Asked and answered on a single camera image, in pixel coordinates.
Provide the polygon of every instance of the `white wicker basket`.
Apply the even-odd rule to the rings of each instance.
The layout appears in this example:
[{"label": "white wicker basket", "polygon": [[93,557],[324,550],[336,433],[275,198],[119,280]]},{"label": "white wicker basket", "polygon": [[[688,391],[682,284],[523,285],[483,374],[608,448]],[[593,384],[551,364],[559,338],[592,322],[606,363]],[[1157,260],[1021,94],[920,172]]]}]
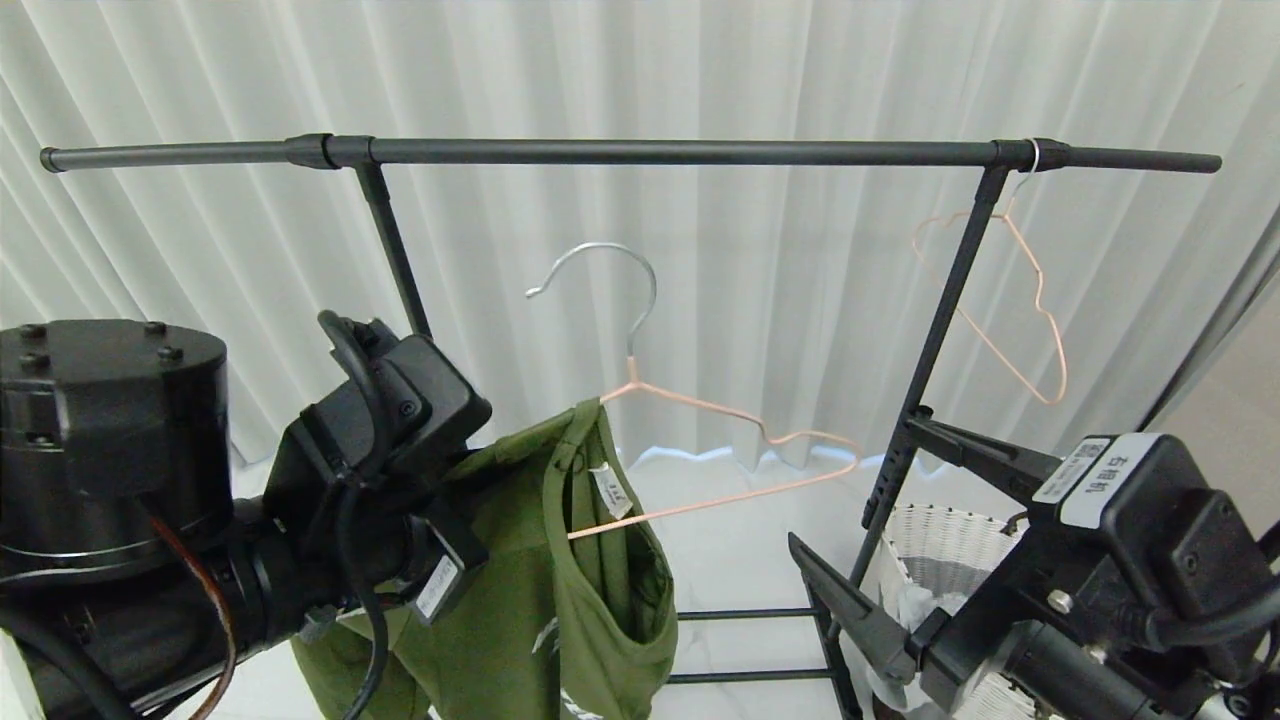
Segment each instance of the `white wicker basket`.
[{"label": "white wicker basket", "polygon": [[[950,507],[895,507],[868,580],[877,584],[881,603],[890,615],[896,615],[899,593],[908,582],[928,589],[936,598],[946,593],[972,596],[1021,537],[1020,530],[1011,536],[1001,532],[1005,525],[1001,520]],[[1030,720],[1036,717],[1036,705],[1004,676],[992,673],[955,717]]]}]

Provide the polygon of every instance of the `curtain fold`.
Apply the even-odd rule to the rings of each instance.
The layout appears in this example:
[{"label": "curtain fold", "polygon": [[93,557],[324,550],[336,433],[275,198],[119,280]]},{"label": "curtain fold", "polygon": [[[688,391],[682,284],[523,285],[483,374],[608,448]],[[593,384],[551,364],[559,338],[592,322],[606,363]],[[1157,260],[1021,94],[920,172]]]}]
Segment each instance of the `curtain fold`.
[{"label": "curtain fold", "polygon": [[[63,147],[383,137],[989,140],[1217,152],[1216,176],[1062,169],[1019,193],[1019,225],[1064,331],[1066,398],[1042,406],[963,323],[925,401],[1042,450],[1140,424],[1220,307],[1275,260],[1280,5],[1272,3],[8,3],[3,14],[0,324],[155,318],[230,348],[247,461],[334,387],[315,314],[407,322],[349,172],[84,170]],[[977,169],[388,167],[440,346],[495,407],[479,439],[625,379],[644,252],[658,306],[643,374],[819,428],[872,454],[938,288],[910,251],[968,208]],[[1012,182],[1021,176],[1012,178]],[[1006,190],[1005,201],[1011,187]],[[945,273],[959,224],[931,229]],[[993,224],[963,306],[1042,389],[1057,383],[1034,274]],[[635,457],[758,438],[628,400]]]}]

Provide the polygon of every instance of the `clothes hanger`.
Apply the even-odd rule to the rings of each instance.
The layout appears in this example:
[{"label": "clothes hanger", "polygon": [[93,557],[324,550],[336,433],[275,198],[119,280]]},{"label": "clothes hanger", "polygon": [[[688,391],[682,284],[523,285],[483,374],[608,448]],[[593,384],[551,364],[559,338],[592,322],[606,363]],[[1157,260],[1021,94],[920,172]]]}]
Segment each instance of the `clothes hanger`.
[{"label": "clothes hanger", "polygon": [[[1044,397],[1041,393],[1041,391],[1036,387],[1036,384],[1032,383],[1032,380],[1029,380],[1027,375],[1024,375],[1021,370],[1019,370],[1014,365],[1014,363],[1000,350],[1000,347],[996,346],[996,343],[987,336],[987,333],[980,327],[978,327],[978,323],[969,315],[969,313],[965,311],[964,307],[957,306],[956,313],[961,318],[964,318],[966,323],[969,323],[969,327],[973,328],[973,332],[978,333],[978,337],[982,340],[982,342],[988,348],[991,348],[992,352],[996,354],[996,357],[998,357],[1000,361],[1004,363],[1005,368],[1009,368],[1009,372],[1012,373],[1014,377],[1018,378],[1018,380],[1023,383],[1023,386],[1027,389],[1029,389],[1032,395],[1036,396],[1036,400],[1039,400],[1044,405],[1057,405],[1059,402],[1062,401],[1064,397],[1066,397],[1066,380],[1068,380],[1066,350],[1062,347],[1062,333],[1059,331],[1057,319],[1053,316],[1053,313],[1050,313],[1048,310],[1044,309],[1043,305],[1041,305],[1041,299],[1044,293],[1044,272],[1041,269],[1039,261],[1036,259],[1036,254],[1032,252],[1030,245],[1027,243],[1027,238],[1023,236],[1023,231],[1018,229],[1018,223],[1015,223],[1012,217],[1010,215],[1010,213],[1014,209],[1014,200],[1018,199],[1018,191],[1021,190],[1024,184],[1027,184],[1027,181],[1032,179],[1032,176],[1034,176],[1036,170],[1039,168],[1039,143],[1036,142],[1036,138],[1028,138],[1028,140],[1030,140],[1032,150],[1034,150],[1036,152],[1034,159],[1032,160],[1032,169],[1029,173],[1027,173],[1027,177],[1023,178],[1016,187],[1014,187],[1012,195],[1009,196],[1009,204],[1005,205],[1005,211],[992,213],[991,218],[993,220],[1002,222],[1005,227],[1009,228],[1010,234],[1014,236],[1014,240],[1018,241],[1018,246],[1021,249],[1023,254],[1027,255],[1027,260],[1030,261],[1032,269],[1036,270],[1036,311],[1043,315],[1044,319],[1048,322],[1050,332],[1053,333],[1053,343],[1056,345],[1057,348],[1057,368],[1060,378],[1057,386],[1057,395],[1055,395],[1052,398]],[[942,227],[947,228],[951,227],[951,223],[955,223],[957,219],[968,215],[969,215],[968,211],[956,213],[950,218],[947,218],[945,222],[942,220],[941,217],[933,217],[916,225],[915,232],[911,233],[911,251],[915,252],[915,258],[916,260],[920,261],[920,265],[923,265],[924,269],[929,273],[929,275],[933,277],[933,282],[938,284],[938,288],[942,287],[942,278],[936,272],[933,272],[933,268],[931,268],[928,263],[924,261],[924,251],[920,250],[920,242],[919,242],[920,231],[923,231],[927,225],[938,222],[942,222]]]},{"label": "clothes hanger", "polygon": [[832,473],[826,473],[826,474],[822,474],[822,475],[818,475],[818,477],[814,477],[814,478],[805,478],[803,480],[796,480],[796,482],[791,482],[791,483],[783,483],[781,486],[774,486],[774,487],[771,487],[771,488],[763,488],[763,489],[744,492],[744,493],[739,493],[739,495],[731,495],[731,496],[721,497],[721,498],[716,498],[716,500],[708,500],[708,501],[703,501],[703,502],[695,502],[695,503],[691,503],[691,505],[682,505],[682,506],[678,506],[678,507],[671,507],[668,510],[657,510],[654,512],[645,512],[643,515],[635,515],[635,516],[631,516],[631,518],[623,518],[623,519],[616,520],[613,523],[604,523],[602,525],[595,525],[593,528],[584,528],[581,530],[575,530],[572,533],[568,533],[568,538],[570,539],[579,539],[579,538],[584,538],[584,537],[599,534],[599,533],[603,533],[603,532],[607,532],[607,530],[614,530],[614,529],[618,529],[618,528],[625,528],[627,525],[635,525],[637,523],[645,523],[648,520],[654,520],[654,519],[658,519],[658,518],[668,518],[671,515],[681,515],[681,514],[685,514],[685,512],[694,512],[694,511],[698,511],[698,510],[705,510],[708,507],[716,507],[718,505],[728,505],[731,502],[740,502],[742,500],[750,500],[750,498],[754,498],[754,497],[763,497],[763,496],[767,496],[767,495],[776,495],[776,493],[780,493],[780,492],[786,492],[786,491],[791,491],[791,489],[796,489],[796,488],[801,488],[801,487],[817,484],[817,483],[820,483],[820,482],[824,482],[824,480],[831,480],[831,479],[838,478],[841,475],[845,475],[845,474],[847,474],[847,473],[850,473],[850,471],[852,471],[852,470],[855,470],[858,468],[858,464],[860,462],[859,457],[861,456],[863,452],[861,452],[861,448],[858,446],[858,443],[854,442],[854,441],[851,441],[851,439],[849,439],[849,438],[844,438],[844,437],[840,437],[840,436],[836,436],[836,434],[824,433],[824,432],[819,432],[819,430],[799,430],[799,432],[795,432],[795,433],[790,433],[790,434],[785,434],[785,436],[780,436],[780,437],[773,437],[773,436],[769,434],[768,428],[764,425],[764,420],[762,420],[760,418],[756,418],[755,415],[751,415],[750,413],[745,413],[742,410],[737,410],[735,407],[728,407],[728,406],[719,405],[719,404],[716,404],[716,402],[708,402],[705,400],[698,400],[696,397],[690,397],[687,395],[681,395],[678,392],[673,392],[673,391],[669,391],[669,389],[666,389],[666,388],[660,388],[658,386],[650,384],[650,383],[640,379],[640,372],[637,369],[636,357],[635,357],[635,338],[636,338],[636,333],[640,331],[640,327],[644,325],[644,322],[646,319],[649,319],[649,314],[653,313],[654,305],[658,304],[658,274],[654,272],[653,265],[649,263],[649,260],[644,255],[640,255],[639,252],[636,252],[635,250],[631,250],[630,247],[627,247],[625,245],[618,245],[618,243],[614,243],[614,242],[584,242],[582,245],[579,245],[577,247],[573,247],[568,252],[561,255],[556,260],[556,263],[552,265],[552,269],[547,273],[547,277],[543,278],[541,284],[539,284],[538,287],[532,287],[532,288],[529,288],[527,291],[525,291],[525,297],[535,297],[535,296],[543,293],[550,286],[550,282],[556,277],[556,273],[559,272],[559,269],[564,265],[564,263],[570,258],[573,258],[575,255],[579,255],[580,252],[585,252],[588,250],[614,250],[614,251],[618,251],[618,252],[623,252],[625,255],[627,255],[628,258],[631,258],[632,260],[635,260],[636,263],[639,263],[644,268],[645,274],[648,274],[648,277],[649,277],[649,305],[645,307],[644,313],[641,313],[640,316],[636,318],[636,322],[631,324],[631,329],[627,332],[627,382],[623,383],[617,389],[614,389],[612,392],[608,392],[605,395],[602,395],[600,396],[600,404],[608,402],[611,400],[617,400],[618,397],[622,397],[625,395],[630,395],[630,393],[634,393],[634,392],[644,392],[646,395],[654,395],[654,396],[658,396],[658,397],[662,397],[662,398],[666,398],[666,400],[671,400],[672,402],[678,402],[681,405],[687,405],[690,407],[698,407],[700,410],[709,410],[712,413],[719,413],[722,415],[728,415],[731,418],[737,418],[740,420],[746,420],[748,423],[751,423],[753,425],[755,425],[756,428],[759,428],[760,437],[769,446],[774,446],[776,447],[776,446],[786,445],[786,443],[788,443],[788,442],[791,442],[794,439],[799,439],[799,438],[806,437],[806,438],[823,439],[823,441],[828,441],[828,442],[842,445],[842,446],[845,446],[845,447],[847,447],[847,448],[850,448],[852,451],[854,459],[852,459],[852,462],[850,462],[849,465],[846,465],[846,466],[844,466],[844,468],[841,468],[838,470],[835,470]]}]

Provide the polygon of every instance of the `green t-shirt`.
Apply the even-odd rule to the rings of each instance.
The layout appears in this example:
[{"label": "green t-shirt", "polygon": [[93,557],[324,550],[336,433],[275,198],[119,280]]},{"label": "green t-shirt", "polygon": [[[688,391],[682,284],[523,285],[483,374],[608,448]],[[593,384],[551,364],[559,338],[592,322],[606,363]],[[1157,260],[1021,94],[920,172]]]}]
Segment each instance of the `green t-shirt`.
[{"label": "green t-shirt", "polygon": [[[646,523],[570,541],[630,500],[598,400],[483,448],[445,482],[509,470],[476,511],[489,562],[430,628],[388,614],[392,659],[364,717],[632,720],[649,716],[676,652],[675,583]],[[626,497],[609,487],[621,486]],[[356,618],[305,644],[302,674],[326,717],[340,717],[369,662]]]}]

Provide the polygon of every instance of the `silver metal hook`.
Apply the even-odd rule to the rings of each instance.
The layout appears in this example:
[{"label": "silver metal hook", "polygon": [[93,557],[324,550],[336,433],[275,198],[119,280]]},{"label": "silver metal hook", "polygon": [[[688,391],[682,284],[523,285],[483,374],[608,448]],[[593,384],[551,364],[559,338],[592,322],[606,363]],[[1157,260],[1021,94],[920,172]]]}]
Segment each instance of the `silver metal hook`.
[{"label": "silver metal hook", "polygon": [[636,322],[631,325],[631,331],[627,332],[627,357],[634,357],[636,354],[635,352],[636,332],[640,329],[640,325],[643,325],[644,322],[649,319],[649,313],[653,313],[653,306],[658,304],[658,273],[653,272],[653,265],[649,264],[649,260],[645,259],[644,255],[636,252],[635,250],[631,250],[630,247],[625,245],[618,245],[616,242],[584,242],[582,245],[579,245],[573,250],[570,250],[568,252],[557,258],[556,263],[552,265],[552,269],[547,273],[547,277],[543,278],[543,283],[538,287],[531,287],[526,290],[525,297],[534,297],[535,295],[540,295],[544,290],[550,287],[552,278],[556,277],[556,273],[559,272],[561,266],[570,258],[577,255],[579,252],[595,249],[617,250],[618,252],[625,252],[628,256],[631,256],[631,259],[634,259],[636,263],[640,263],[640,265],[644,268],[644,272],[649,274],[649,306],[645,307],[644,313],[641,313],[639,318],[636,318]]},{"label": "silver metal hook", "polygon": [[1036,152],[1036,155],[1032,156],[1032,169],[1030,169],[1030,172],[1027,173],[1027,177],[1023,178],[1021,182],[1019,182],[1016,186],[1014,186],[1014,192],[1012,192],[1012,195],[1009,196],[1009,202],[1005,205],[1005,214],[1006,215],[1009,214],[1010,210],[1014,209],[1014,199],[1018,197],[1018,191],[1021,190],[1023,186],[1027,184],[1027,181],[1032,179],[1032,176],[1034,176],[1036,170],[1039,169],[1039,143],[1036,142],[1034,137],[1028,137],[1027,140],[1032,143],[1032,150]]}]

